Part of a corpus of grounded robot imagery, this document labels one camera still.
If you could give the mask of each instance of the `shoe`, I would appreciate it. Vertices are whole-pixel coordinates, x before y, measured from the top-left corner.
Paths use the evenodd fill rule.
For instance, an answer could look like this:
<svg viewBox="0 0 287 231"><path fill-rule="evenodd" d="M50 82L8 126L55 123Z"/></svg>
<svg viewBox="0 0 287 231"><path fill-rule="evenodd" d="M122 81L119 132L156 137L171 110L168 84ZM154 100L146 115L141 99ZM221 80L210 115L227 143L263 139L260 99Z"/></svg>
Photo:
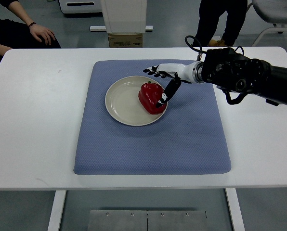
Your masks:
<svg viewBox="0 0 287 231"><path fill-rule="evenodd" d="M211 41L208 44L208 47L230 47L225 45L225 40L221 39L221 40L213 40L211 39Z"/></svg>

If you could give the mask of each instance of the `robotic arm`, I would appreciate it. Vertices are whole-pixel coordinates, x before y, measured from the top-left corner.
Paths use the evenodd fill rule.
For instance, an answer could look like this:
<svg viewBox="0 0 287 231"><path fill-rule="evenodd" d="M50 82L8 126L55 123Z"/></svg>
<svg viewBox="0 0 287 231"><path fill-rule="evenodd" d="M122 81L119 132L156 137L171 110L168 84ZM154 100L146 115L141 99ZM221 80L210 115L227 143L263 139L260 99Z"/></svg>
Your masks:
<svg viewBox="0 0 287 231"><path fill-rule="evenodd" d="M182 82L215 84L225 93L229 104L238 104L248 94L255 94L272 105L287 105L287 68L249 59L229 47L208 50L204 62L160 64L144 72L155 77L171 78L157 107L169 101ZM237 92L239 96L231 99L230 92Z"/></svg>

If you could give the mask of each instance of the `plate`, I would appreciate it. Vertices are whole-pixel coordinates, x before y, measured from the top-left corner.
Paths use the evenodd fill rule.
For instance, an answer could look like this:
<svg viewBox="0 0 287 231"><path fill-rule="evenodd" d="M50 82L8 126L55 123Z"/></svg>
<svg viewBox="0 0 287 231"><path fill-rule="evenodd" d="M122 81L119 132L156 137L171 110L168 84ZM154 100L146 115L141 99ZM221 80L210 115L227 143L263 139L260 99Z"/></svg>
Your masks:
<svg viewBox="0 0 287 231"><path fill-rule="evenodd" d="M120 123L130 126L144 126L160 119L168 104L163 113L152 115L145 110L138 99L141 86L149 81L159 84L148 77L129 76L111 85L105 96L106 109L110 115Z"/></svg>

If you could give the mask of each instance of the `white table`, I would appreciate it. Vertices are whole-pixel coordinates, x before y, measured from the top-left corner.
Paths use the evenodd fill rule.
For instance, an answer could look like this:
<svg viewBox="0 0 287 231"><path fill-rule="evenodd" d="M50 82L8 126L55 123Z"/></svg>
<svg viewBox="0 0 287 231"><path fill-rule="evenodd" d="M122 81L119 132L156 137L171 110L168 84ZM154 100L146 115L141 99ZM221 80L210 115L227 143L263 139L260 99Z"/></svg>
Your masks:
<svg viewBox="0 0 287 231"><path fill-rule="evenodd" d="M249 58L287 67L287 53L282 48L244 50ZM186 176L74 174L78 134L95 62L195 60L196 56L189 48L7 52L0 64L0 190L58 190L63 195L64 190L73 189L286 187L287 106L275 107L254 95L230 106L217 88L230 172Z"/></svg>

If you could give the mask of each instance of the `black pants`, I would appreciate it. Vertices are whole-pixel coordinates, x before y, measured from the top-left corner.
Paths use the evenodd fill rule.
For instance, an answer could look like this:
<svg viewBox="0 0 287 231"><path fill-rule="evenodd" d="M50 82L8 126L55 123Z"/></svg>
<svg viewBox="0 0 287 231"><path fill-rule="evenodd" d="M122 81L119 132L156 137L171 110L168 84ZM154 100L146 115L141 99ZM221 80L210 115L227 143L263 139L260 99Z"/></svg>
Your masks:
<svg viewBox="0 0 287 231"><path fill-rule="evenodd" d="M247 0L202 0L195 38L203 47L207 46L214 36L220 16L227 12L226 28L222 39L227 46L232 46L245 21L247 5Z"/></svg>
<svg viewBox="0 0 287 231"><path fill-rule="evenodd" d="M35 48L61 48L57 40L52 39L52 44L46 45L45 41L36 41L30 34L26 24L11 21L9 19L0 20L0 44L13 49L35 49Z"/></svg>

